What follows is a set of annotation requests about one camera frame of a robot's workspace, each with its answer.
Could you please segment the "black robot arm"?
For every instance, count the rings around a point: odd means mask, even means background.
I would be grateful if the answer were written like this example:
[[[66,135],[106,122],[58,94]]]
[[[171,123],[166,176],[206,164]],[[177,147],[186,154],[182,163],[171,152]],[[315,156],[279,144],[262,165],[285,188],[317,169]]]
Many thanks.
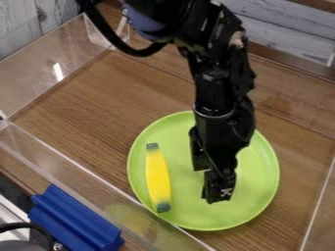
[[[114,31],[93,0],[75,0],[102,35],[126,54],[149,57],[167,45],[187,59],[195,81],[190,148],[193,167],[205,173],[202,197],[213,204],[235,192],[237,155],[255,132],[249,92],[255,72],[242,20],[215,0],[122,0],[123,16],[151,41],[131,47]]]

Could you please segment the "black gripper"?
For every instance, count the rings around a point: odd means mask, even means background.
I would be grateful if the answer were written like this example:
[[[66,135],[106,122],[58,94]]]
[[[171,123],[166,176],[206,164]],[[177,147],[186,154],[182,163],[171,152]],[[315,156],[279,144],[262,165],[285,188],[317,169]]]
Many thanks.
[[[255,131],[254,105],[245,96],[227,114],[194,107],[194,116],[195,126],[189,132],[193,167],[206,171],[202,198],[214,204],[233,199],[237,154],[249,146]]]

